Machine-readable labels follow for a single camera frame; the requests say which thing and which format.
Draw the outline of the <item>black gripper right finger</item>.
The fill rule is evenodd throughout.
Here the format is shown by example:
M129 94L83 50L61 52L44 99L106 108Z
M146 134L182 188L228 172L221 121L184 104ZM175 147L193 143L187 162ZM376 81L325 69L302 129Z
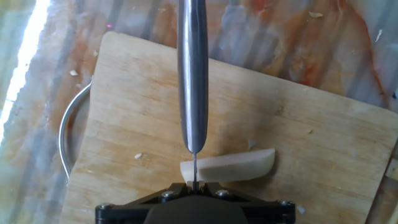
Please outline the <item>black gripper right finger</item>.
M245 219L244 223L295 223L295 203L289 200L268 202L237 190L228 189L218 182L198 182L198 195L214 199L216 208L228 218Z

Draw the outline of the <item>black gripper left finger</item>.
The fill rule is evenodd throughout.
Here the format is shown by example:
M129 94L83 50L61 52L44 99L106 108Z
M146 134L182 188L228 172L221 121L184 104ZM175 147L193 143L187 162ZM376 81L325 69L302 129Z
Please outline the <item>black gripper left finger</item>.
M192 187L184 183L174 183L160 190L124 205L101 203L95 208L96 224L144 223L150 210L156 205L169 202L193 193Z

